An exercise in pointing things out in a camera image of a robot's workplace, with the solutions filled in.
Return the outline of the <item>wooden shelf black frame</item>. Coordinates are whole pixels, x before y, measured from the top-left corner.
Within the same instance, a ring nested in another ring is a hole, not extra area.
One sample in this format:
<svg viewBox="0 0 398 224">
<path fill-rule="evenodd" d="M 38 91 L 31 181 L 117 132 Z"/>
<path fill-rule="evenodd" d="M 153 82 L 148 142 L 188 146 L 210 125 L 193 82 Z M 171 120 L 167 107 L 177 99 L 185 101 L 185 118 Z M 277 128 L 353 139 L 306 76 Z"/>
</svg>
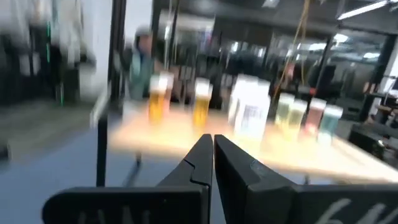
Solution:
<svg viewBox="0 0 398 224">
<path fill-rule="evenodd" d="M 227 117 L 211 110 L 204 127 L 196 128 L 190 109 L 171 106 L 158 123 L 148 117 L 147 106 L 126 106 L 120 124 L 110 129 L 108 147 L 130 154 L 141 152 L 181 159 L 203 134 L 223 135 L 266 166 L 278 170 L 307 172 L 361 183 L 397 183 L 398 170 L 338 137 L 322 144 L 300 133 L 287 137 L 272 123 L 261 140 L 234 133 Z"/>
</svg>

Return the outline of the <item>silver aluminium bar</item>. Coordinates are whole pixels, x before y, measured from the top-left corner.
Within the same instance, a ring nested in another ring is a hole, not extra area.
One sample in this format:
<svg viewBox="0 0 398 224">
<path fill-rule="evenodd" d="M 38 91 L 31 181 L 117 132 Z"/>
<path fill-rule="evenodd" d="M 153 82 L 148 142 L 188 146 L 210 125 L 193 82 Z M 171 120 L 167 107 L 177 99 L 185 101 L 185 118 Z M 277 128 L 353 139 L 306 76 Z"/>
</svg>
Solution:
<svg viewBox="0 0 398 224">
<path fill-rule="evenodd" d="M 105 114 L 106 109 L 109 104 L 109 99 L 111 97 L 112 84 L 108 83 L 108 86 L 101 92 L 99 97 L 97 98 L 93 109 L 90 113 L 90 127 L 97 127 L 100 118 Z"/>
</svg>

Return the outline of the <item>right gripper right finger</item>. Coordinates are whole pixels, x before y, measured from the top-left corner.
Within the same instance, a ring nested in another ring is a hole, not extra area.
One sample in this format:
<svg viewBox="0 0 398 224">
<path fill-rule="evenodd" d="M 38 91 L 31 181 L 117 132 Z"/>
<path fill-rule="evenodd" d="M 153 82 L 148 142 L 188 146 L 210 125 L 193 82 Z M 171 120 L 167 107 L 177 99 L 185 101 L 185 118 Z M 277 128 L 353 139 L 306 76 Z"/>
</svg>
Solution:
<svg viewBox="0 0 398 224">
<path fill-rule="evenodd" d="M 398 184 L 322 182 L 276 172 L 217 134 L 215 172 L 227 224 L 398 224 Z"/>
</svg>

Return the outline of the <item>orange pill bottle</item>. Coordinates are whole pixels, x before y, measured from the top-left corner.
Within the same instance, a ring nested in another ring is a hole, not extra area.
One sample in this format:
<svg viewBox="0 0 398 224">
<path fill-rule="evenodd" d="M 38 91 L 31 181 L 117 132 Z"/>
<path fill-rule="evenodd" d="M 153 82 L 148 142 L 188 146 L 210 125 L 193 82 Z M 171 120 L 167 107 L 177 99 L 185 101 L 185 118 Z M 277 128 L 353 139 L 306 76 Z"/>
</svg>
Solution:
<svg viewBox="0 0 398 224">
<path fill-rule="evenodd" d="M 195 100 L 193 105 L 193 124 L 204 127 L 212 96 L 213 85 L 206 78 L 197 78 L 195 81 Z"/>
</svg>

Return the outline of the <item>pale yellow pill bottle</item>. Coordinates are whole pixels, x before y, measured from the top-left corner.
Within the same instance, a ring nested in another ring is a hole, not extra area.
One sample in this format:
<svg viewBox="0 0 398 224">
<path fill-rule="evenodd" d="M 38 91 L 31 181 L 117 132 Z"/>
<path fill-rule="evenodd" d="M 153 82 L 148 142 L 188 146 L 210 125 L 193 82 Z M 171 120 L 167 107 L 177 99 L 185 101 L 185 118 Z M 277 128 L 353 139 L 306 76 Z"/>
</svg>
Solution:
<svg viewBox="0 0 398 224">
<path fill-rule="evenodd" d="M 277 104 L 277 110 L 275 114 L 275 124 L 278 126 L 282 126 L 289 113 L 289 107 L 294 102 L 294 95 L 289 93 L 281 93 L 279 95 L 279 100 Z"/>
</svg>

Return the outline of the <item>red pill bottle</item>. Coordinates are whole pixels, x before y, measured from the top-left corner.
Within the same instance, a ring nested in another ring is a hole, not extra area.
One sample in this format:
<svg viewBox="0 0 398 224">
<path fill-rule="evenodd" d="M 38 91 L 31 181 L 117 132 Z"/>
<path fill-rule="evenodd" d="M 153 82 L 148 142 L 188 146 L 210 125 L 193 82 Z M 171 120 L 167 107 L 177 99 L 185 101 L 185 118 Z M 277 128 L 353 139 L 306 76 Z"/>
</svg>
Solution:
<svg viewBox="0 0 398 224">
<path fill-rule="evenodd" d="M 319 98 L 311 99 L 304 125 L 305 134 L 311 136 L 317 135 L 325 107 L 326 107 L 325 100 L 321 100 Z"/>
</svg>

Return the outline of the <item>person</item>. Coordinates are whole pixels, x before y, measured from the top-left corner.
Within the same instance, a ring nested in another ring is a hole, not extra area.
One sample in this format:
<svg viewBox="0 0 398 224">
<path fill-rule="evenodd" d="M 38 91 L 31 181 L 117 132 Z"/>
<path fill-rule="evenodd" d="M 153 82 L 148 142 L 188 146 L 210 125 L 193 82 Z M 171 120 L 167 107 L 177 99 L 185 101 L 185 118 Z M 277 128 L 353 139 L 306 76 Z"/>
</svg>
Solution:
<svg viewBox="0 0 398 224">
<path fill-rule="evenodd" d="M 159 74 L 164 64 L 152 55 L 152 30 L 149 26 L 137 28 L 129 59 L 128 93 L 132 100 L 141 101 L 149 96 L 150 78 Z"/>
</svg>

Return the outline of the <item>amber pill bottle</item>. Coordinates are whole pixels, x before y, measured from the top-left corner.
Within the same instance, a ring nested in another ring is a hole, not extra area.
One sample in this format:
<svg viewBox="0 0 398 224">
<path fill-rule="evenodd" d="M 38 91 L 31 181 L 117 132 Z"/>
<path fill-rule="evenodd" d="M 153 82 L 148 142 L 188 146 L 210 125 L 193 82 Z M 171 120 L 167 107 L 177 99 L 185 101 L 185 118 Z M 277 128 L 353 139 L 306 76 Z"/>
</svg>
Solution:
<svg viewBox="0 0 398 224">
<path fill-rule="evenodd" d="M 167 78 L 153 75 L 149 85 L 149 120 L 158 123 L 163 116 L 164 99 L 167 90 Z"/>
</svg>

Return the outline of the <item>green pill bottle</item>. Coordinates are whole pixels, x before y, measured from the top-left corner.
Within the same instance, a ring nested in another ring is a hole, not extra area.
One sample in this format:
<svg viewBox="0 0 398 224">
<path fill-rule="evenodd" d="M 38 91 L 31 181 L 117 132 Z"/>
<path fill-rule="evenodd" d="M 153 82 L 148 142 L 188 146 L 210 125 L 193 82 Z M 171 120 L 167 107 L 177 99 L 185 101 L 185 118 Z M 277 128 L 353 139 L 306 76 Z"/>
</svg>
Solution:
<svg viewBox="0 0 398 224">
<path fill-rule="evenodd" d="M 317 141 L 319 143 L 331 143 L 342 114 L 343 108 L 336 105 L 326 105 L 318 129 Z"/>
</svg>

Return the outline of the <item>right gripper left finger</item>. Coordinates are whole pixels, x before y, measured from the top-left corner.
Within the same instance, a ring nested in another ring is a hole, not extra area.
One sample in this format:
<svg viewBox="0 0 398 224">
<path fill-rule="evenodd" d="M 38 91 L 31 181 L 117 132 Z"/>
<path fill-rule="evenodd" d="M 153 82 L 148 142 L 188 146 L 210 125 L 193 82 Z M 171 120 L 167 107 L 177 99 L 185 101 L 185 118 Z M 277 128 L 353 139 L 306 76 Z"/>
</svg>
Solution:
<svg viewBox="0 0 398 224">
<path fill-rule="evenodd" d="M 74 187 L 51 196 L 44 224 L 209 224 L 213 140 L 204 134 L 155 187 Z"/>
</svg>

